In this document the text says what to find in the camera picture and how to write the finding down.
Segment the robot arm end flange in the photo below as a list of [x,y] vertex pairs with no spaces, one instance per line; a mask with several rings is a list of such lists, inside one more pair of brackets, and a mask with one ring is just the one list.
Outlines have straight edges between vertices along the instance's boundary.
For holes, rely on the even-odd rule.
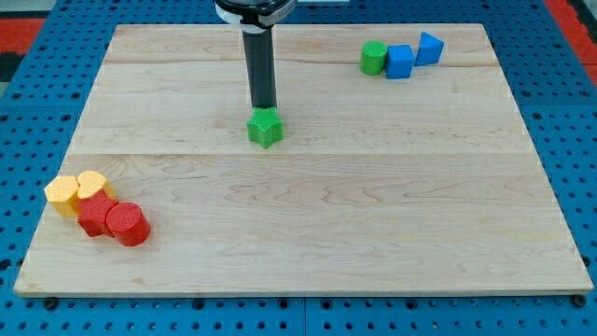
[[243,32],[261,34],[295,9],[297,0],[215,0],[215,11],[226,23]]

